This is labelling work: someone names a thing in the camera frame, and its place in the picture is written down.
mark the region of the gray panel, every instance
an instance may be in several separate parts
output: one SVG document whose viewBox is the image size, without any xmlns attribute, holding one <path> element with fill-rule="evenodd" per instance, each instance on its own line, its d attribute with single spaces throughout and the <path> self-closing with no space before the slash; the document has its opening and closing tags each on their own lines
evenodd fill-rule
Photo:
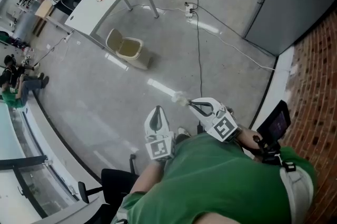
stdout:
<svg viewBox="0 0 337 224">
<path fill-rule="evenodd" d="M 265 0 L 246 39 L 279 55 L 308 30 L 334 0 Z"/>
</svg>

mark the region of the concrete floor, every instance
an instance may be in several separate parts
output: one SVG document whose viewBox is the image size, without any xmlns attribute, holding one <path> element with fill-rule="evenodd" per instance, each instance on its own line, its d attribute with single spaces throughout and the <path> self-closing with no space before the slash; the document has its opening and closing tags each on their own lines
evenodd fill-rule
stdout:
<svg viewBox="0 0 337 224">
<path fill-rule="evenodd" d="M 129 0 L 147 4 L 146 0 Z M 154 0 L 160 8 L 182 8 L 196 0 Z M 255 0 L 200 0 L 200 5 L 241 32 Z M 41 61 L 41 71 L 49 75 L 48 87 L 39 98 L 57 129 L 75 152 L 100 175 L 102 168 L 129 170 L 128 158 L 136 153 L 137 172 L 148 163 L 144 142 L 144 121 L 161 105 L 176 131 L 184 126 L 196 131 L 198 121 L 187 110 L 171 102 L 167 88 L 184 91 L 191 98 L 200 96 L 196 18 L 184 13 L 152 12 L 136 6 L 129 12 L 118 5 L 99 30 L 105 38 L 116 27 L 124 36 L 142 39 L 153 53 L 148 71 L 116 61 L 79 33 L 68 44 L 61 42 Z M 205 11 L 198 9 L 200 28 L 220 36 L 231 45 L 272 67 L 275 58 L 240 39 Z M 65 19 L 60 12 L 55 17 Z M 39 38 L 32 40 L 35 60 L 54 46 L 66 33 L 47 24 Z M 252 61 L 218 38 L 200 30 L 203 96 L 214 97 L 232 107 L 239 123 L 248 126 L 260 104 L 270 77 Z"/>
</svg>

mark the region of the power strip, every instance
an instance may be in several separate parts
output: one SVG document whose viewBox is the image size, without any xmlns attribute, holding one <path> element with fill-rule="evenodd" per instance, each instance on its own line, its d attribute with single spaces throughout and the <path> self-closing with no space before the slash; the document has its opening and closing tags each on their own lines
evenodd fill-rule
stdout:
<svg viewBox="0 0 337 224">
<path fill-rule="evenodd" d="M 193 13 L 190 13 L 190 10 L 193 9 L 193 4 L 188 4 L 186 6 L 186 11 L 185 11 L 185 16 L 187 18 L 192 18 L 193 17 Z"/>
</svg>

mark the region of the table top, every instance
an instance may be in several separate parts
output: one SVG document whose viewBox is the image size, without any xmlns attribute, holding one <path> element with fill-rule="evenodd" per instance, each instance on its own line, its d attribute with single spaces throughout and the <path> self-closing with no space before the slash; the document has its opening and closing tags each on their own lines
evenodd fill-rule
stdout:
<svg viewBox="0 0 337 224">
<path fill-rule="evenodd" d="M 54 6 L 51 1 L 44 0 L 38 10 L 36 10 L 35 15 L 41 18 L 46 18 L 47 15 L 53 10 Z"/>
<path fill-rule="evenodd" d="M 65 25 L 90 35 L 120 0 L 81 0 Z"/>
</svg>

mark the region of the desk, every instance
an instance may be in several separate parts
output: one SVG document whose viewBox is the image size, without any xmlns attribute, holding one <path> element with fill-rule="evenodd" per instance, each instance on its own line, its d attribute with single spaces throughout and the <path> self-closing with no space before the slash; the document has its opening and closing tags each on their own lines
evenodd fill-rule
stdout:
<svg viewBox="0 0 337 224">
<path fill-rule="evenodd" d="M 44 0 L 38 10 L 35 12 L 35 15 L 42 18 L 43 20 L 49 21 L 50 23 L 54 24 L 56 27 L 60 27 L 64 31 L 66 31 L 68 34 L 71 32 L 71 29 L 67 28 L 60 22 L 58 22 L 56 19 L 52 18 L 50 16 L 50 13 L 54 9 L 54 6 L 52 5 L 52 2 L 49 0 Z"/>
<path fill-rule="evenodd" d="M 96 0 L 82 0 L 69 16 L 65 25 L 80 32 L 88 39 L 92 40 L 96 45 L 101 48 L 105 48 L 105 41 L 96 34 L 97 29 L 100 27 L 104 19 L 109 15 L 111 10 L 121 0 L 102 0 L 97 2 Z M 132 10 L 132 6 L 128 0 L 123 0 L 129 11 Z M 157 9 L 153 0 L 150 2 L 150 8 L 154 14 L 154 17 L 159 17 Z"/>
</svg>

